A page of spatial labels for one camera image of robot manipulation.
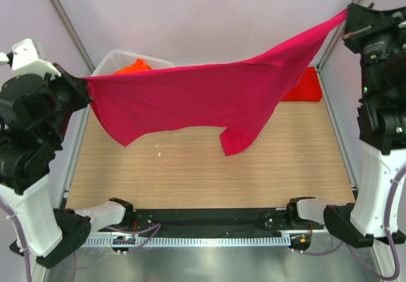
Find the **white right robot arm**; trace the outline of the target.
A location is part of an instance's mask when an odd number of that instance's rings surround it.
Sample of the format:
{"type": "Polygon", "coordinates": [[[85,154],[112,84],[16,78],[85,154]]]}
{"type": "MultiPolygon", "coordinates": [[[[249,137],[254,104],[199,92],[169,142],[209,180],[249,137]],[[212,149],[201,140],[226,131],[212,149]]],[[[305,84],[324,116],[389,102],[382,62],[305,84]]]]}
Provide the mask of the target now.
{"type": "Polygon", "coordinates": [[[293,198],[285,219],[294,229],[308,221],[322,224],[354,248],[369,247],[375,240],[403,244],[397,214],[405,182],[405,8],[379,11],[349,4],[342,40],[360,55],[357,122],[363,169],[357,199],[333,205],[293,198]]]}

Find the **magenta pink t-shirt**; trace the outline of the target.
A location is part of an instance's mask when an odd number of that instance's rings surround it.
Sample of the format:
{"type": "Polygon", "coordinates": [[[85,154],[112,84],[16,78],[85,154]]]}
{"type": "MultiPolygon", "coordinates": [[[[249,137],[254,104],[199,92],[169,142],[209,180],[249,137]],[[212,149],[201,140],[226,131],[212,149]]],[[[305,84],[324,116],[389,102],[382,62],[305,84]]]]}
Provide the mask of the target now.
{"type": "Polygon", "coordinates": [[[236,155],[258,137],[346,16],[342,11],[247,60],[88,77],[91,107],[123,146],[153,132],[211,126],[223,129],[225,155],[236,155]]]}

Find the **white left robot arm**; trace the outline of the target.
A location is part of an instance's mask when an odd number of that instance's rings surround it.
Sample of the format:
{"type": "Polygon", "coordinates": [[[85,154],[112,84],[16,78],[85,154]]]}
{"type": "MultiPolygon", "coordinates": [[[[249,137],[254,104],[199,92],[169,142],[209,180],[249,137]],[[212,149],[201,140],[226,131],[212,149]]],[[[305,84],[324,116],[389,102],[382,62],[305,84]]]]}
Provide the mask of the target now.
{"type": "Polygon", "coordinates": [[[131,203],[118,198],[97,207],[60,210],[51,204],[49,165],[62,150],[72,114],[91,103],[88,85],[58,67],[56,75],[29,72],[1,88],[1,198],[15,214],[17,254],[29,252],[52,268],[95,231],[134,225],[131,203]]]}

